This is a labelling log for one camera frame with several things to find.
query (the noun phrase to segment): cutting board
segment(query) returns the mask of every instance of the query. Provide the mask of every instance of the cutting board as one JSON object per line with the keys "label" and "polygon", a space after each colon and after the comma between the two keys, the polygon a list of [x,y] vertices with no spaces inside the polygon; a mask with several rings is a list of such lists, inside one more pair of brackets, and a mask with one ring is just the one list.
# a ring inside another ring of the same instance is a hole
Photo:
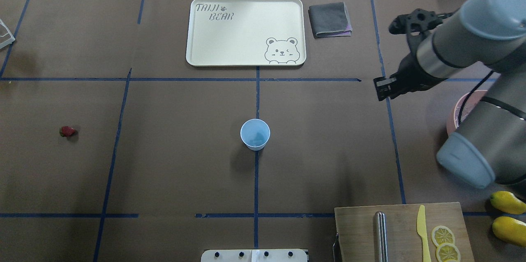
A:
{"label": "cutting board", "polygon": [[[423,204],[426,206],[426,226],[432,262],[438,262],[436,247],[431,240],[435,226],[447,226],[455,235],[462,262],[475,262],[471,244],[458,202]],[[389,261],[422,261],[422,240],[417,233],[420,204],[335,208],[336,229],[344,262],[374,261],[374,213],[385,213]]]}

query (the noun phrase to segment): lemon slice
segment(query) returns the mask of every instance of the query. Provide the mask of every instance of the lemon slice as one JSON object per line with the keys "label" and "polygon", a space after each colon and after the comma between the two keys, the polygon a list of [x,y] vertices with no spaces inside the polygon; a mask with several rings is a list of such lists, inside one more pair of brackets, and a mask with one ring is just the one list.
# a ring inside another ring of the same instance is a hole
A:
{"label": "lemon slice", "polygon": [[436,226],[433,228],[431,231],[431,239],[436,247],[443,243],[455,244],[455,234],[446,226]]}
{"label": "lemon slice", "polygon": [[454,260],[460,262],[460,251],[458,248],[450,243],[443,243],[436,248],[436,259],[438,262],[446,262],[447,260]]}

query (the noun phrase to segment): lemon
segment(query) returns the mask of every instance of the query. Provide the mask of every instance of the lemon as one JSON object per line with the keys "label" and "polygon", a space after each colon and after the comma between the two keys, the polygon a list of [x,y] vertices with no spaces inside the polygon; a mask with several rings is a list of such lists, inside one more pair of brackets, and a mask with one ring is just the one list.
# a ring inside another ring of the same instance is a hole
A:
{"label": "lemon", "polygon": [[526,223],[511,217],[501,216],[491,226],[496,237],[519,246],[526,247]]}
{"label": "lemon", "polygon": [[508,214],[520,215],[526,212],[526,204],[521,202],[513,193],[497,191],[490,197],[491,205]]}
{"label": "lemon", "polygon": [[436,259],[438,262],[446,262],[447,260],[455,260],[460,262],[460,251],[458,248],[450,243],[443,243],[436,248]]}
{"label": "lemon", "polygon": [[431,231],[431,239],[437,247],[443,243],[455,244],[455,235],[446,226],[436,226]]}

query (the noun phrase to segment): knife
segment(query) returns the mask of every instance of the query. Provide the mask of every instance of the knife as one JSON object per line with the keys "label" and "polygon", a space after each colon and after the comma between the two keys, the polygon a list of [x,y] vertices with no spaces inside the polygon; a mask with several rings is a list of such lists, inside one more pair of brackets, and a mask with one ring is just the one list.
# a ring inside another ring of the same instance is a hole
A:
{"label": "knife", "polygon": [[422,238],[422,260],[423,262],[431,262],[429,243],[427,240],[426,207],[423,205],[420,205],[420,208],[418,209],[417,233]]}

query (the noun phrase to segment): paper cup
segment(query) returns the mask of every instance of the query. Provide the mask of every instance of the paper cup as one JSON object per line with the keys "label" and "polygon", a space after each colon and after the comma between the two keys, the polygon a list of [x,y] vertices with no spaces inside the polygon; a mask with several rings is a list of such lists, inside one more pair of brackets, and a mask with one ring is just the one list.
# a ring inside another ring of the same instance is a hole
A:
{"label": "paper cup", "polygon": [[254,151],[263,149],[270,138],[270,128],[263,120],[248,120],[241,127],[241,140]]}

